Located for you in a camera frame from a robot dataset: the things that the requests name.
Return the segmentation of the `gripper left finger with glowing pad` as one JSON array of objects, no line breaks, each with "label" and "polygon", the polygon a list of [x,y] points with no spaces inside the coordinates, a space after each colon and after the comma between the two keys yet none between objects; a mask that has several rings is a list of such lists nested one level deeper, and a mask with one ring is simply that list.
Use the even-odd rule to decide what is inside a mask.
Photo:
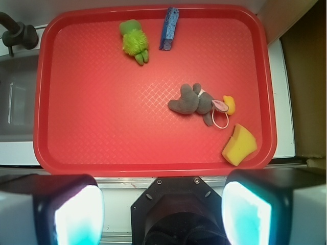
[{"label": "gripper left finger with glowing pad", "polygon": [[103,226],[91,175],[1,176],[1,244],[99,244]]}]

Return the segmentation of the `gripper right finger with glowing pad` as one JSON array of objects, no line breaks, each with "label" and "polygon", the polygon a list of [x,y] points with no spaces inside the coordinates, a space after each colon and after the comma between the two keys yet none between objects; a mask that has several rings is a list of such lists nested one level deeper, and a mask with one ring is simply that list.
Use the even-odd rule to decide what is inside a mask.
[{"label": "gripper right finger with glowing pad", "polygon": [[223,189],[222,220],[230,244],[326,244],[326,171],[236,169]]}]

